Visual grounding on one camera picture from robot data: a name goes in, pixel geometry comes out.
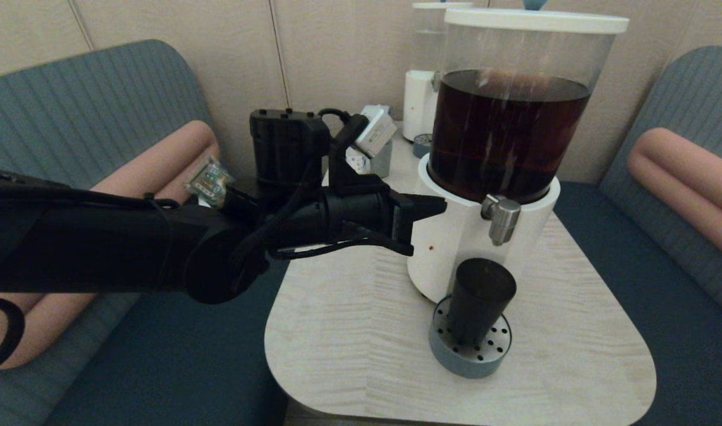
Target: clear tank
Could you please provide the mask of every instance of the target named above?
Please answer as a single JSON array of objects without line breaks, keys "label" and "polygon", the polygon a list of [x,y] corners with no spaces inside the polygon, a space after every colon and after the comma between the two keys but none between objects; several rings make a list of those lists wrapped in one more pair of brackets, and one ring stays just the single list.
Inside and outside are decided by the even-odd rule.
[{"label": "clear tank", "polygon": [[445,44],[445,11],[471,8],[474,3],[414,3],[414,38],[409,70],[436,71]]},{"label": "clear tank", "polygon": [[429,175],[476,202],[540,199],[629,20],[472,8],[445,21]]}]

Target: dark brown liquid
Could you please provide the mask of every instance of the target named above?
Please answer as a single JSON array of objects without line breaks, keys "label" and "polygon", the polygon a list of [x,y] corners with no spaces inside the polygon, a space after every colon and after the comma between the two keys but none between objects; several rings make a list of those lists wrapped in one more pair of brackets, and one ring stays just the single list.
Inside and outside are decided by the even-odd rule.
[{"label": "dark brown liquid", "polygon": [[429,176],[482,202],[487,194],[528,203],[547,193],[590,90],[544,76],[484,70],[442,78]]}]

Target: blue cushion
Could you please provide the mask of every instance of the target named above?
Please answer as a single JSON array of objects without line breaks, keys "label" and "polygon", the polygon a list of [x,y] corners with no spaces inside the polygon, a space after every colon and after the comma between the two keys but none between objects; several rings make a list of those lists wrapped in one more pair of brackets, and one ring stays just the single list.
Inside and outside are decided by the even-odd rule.
[{"label": "blue cushion", "polygon": [[282,425],[287,397],[266,364],[264,330],[287,264],[271,261],[221,305],[142,297],[47,424]]},{"label": "blue cushion", "polygon": [[655,127],[722,157],[722,46],[694,49],[663,71],[600,183],[600,191],[722,306],[722,251],[637,183],[626,166],[634,143]]},{"label": "blue cushion", "polygon": [[637,424],[722,425],[722,308],[595,186],[563,182],[555,213],[655,359]]},{"label": "blue cushion", "polygon": [[[192,120],[193,71],[158,40],[0,76],[0,169],[87,189]],[[42,424],[137,295],[101,296],[33,362],[0,372],[0,424]]]}]

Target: beige wall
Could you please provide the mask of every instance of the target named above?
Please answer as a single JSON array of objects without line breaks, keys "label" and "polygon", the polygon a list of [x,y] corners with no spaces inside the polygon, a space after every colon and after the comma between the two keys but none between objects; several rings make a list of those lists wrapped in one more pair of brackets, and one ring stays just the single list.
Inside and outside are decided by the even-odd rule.
[{"label": "beige wall", "polygon": [[[400,117],[410,0],[72,0],[80,20],[69,3],[0,2],[0,73],[88,51],[90,41],[101,49],[164,40],[198,75],[237,176],[254,170],[247,116],[255,108],[289,100],[300,110],[357,111],[384,103]],[[476,3],[522,7],[521,0]],[[545,8],[632,20],[559,172],[596,182],[665,65],[695,47],[722,45],[722,0],[550,0]]]},{"label": "beige wall", "polygon": [[0,1],[0,75],[86,51],[66,0]]},{"label": "beige wall", "polygon": [[[294,108],[334,105],[355,111],[369,103],[383,103],[391,105],[393,116],[400,118],[407,47],[412,40],[410,2],[274,3]],[[521,0],[477,3],[523,8]],[[647,90],[675,52],[683,51],[683,46],[720,44],[722,18],[720,25],[716,23],[722,15],[722,0],[550,0],[545,8],[631,18],[628,33],[617,38],[610,52],[558,173],[561,179],[597,183]]]},{"label": "beige wall", "polygon": [[76,0],[96,49],[158,38],[198,76],[222,157],[235,176],[253,175],[250,111],[285,108],[268,0]]}]

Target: black cup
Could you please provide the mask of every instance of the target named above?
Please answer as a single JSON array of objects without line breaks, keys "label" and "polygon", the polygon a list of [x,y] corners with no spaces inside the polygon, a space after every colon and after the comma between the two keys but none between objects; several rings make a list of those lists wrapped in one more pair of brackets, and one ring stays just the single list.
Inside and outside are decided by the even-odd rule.
[{"label": "black cup", "polygon": [[460,345],[479,345],[516,294],[516,280],[503,265],[468,259],[455,271],[448,328]]}]

